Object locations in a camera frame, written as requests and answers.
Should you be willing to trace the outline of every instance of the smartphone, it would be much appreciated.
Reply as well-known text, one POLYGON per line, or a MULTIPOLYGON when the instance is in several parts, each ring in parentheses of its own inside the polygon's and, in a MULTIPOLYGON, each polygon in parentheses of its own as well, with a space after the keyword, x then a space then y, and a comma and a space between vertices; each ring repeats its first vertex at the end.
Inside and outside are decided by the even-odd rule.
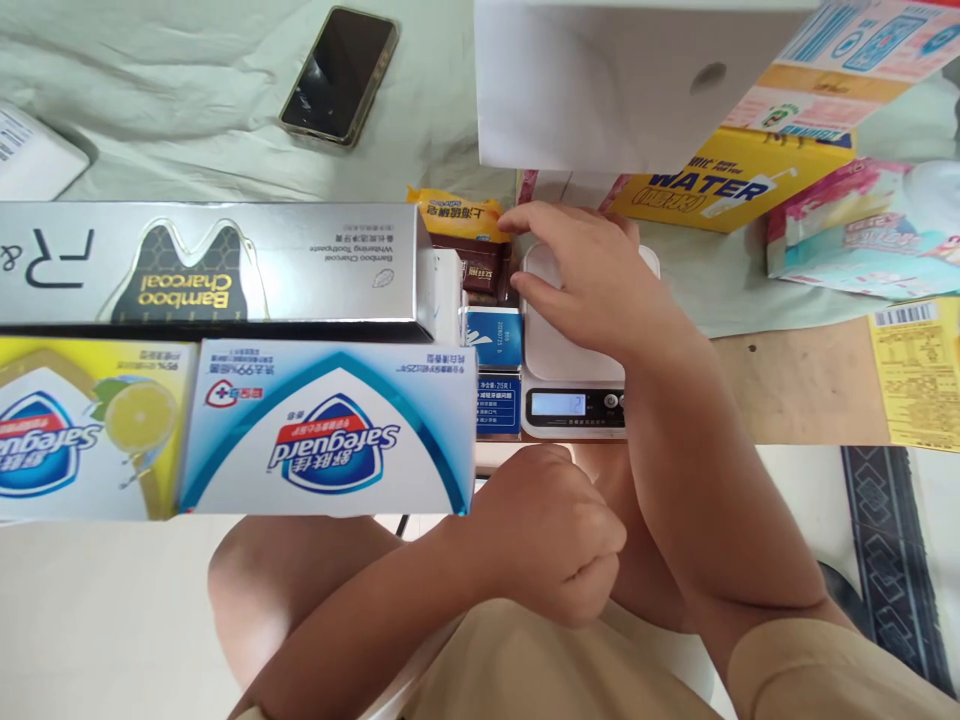
POLYGON ((392 20, 334 7, 280 122, 290 132, 352 147, 399 38, 392 20))

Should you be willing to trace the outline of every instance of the digital kitchen scale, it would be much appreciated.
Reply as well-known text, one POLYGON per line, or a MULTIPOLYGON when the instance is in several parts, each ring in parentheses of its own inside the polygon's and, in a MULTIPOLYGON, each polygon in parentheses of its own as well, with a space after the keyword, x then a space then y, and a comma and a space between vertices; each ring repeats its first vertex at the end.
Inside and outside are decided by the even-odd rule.
MULTIPOLYGON (((656 254, 641 246, 640 255, 660 277, 656 254)), ((560 287, 557 261, 542 243, 530 249, 522 269, 560 287)), ((524 334, 523 429, 545 440, 626 437, 623 366, 613 358, 574 345, 525 300, 520 309, 524 334)))

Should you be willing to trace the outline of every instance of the leg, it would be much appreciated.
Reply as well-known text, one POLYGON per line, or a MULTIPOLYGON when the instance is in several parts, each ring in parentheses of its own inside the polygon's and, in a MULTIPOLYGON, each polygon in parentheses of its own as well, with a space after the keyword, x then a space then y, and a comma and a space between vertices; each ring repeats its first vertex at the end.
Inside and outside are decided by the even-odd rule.
POLYGON ((402 544, 369 517, 241 520, 208 575, 217 635, 240 686, 250 686, 314 608, 402 544))
POLYGON ((653 625, 675 632, 695 632, 680 588, 637 504, 626 444, 581 444, 574 446, 574 452, 577 465, 627 527, 627 544, 620 553, 620 575, 611 598, 653 625))

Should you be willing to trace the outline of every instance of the lemon image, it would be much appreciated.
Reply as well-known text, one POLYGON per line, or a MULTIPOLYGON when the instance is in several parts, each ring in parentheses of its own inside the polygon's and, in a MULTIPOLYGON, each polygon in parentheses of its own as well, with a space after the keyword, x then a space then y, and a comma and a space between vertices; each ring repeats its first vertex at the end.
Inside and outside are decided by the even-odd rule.
POLYGON ((141 455, 165 443, 177 424, 177 402, 155 382, 123 387, 107 405, 103 426, 117 449, 141 455))

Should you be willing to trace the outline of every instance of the fist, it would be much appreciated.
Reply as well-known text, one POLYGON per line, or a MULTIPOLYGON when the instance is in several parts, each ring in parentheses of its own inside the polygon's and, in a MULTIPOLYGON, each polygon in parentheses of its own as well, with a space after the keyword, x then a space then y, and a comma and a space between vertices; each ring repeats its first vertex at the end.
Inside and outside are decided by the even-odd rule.
POLYGON ((627 531, 558 445, 520 450, 450 518, 483 598, 505 597, 571 627, 603 610, 627 531))

